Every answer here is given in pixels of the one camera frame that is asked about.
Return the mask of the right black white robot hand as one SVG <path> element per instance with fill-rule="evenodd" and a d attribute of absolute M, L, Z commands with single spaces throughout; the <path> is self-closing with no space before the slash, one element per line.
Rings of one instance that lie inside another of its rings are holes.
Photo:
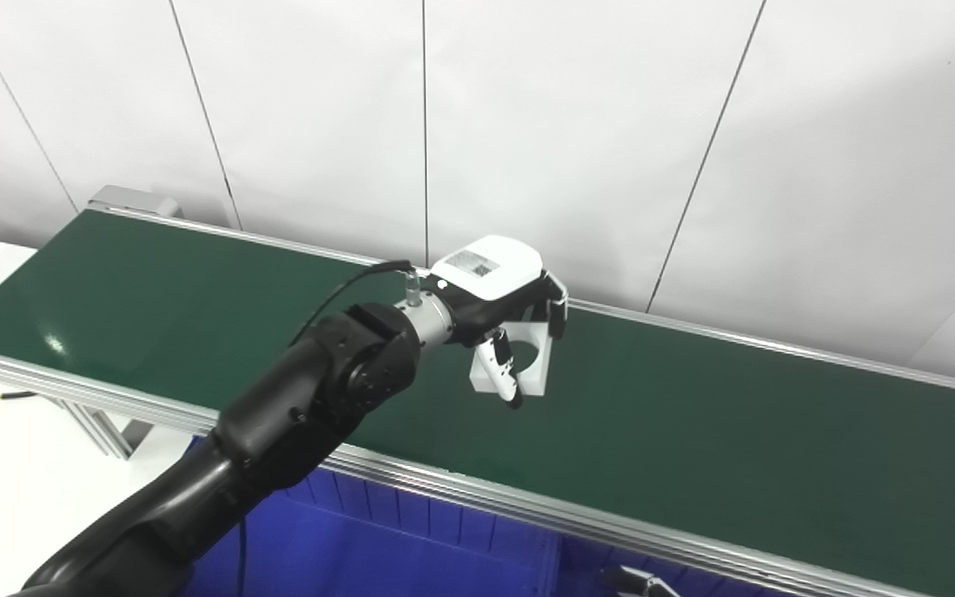
<path fill-rule="evenodd" d="M 625 565 L 603 568 L 599 580 L 614 596 L 680 596 L 658 575 Z"/>

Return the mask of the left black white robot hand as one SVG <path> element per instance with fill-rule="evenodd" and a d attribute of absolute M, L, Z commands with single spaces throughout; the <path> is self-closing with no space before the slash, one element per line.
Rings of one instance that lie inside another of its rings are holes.
<path fill-rule="evenodd" d="M 446 309 L 446 343 L 473 350 L 474 390 L 512 410 L 545 392 L 550 348 L 567 328 L 568 289 L 544 263 L 522 241 L 485 235 L 437 260 L 421 284 Z"/>

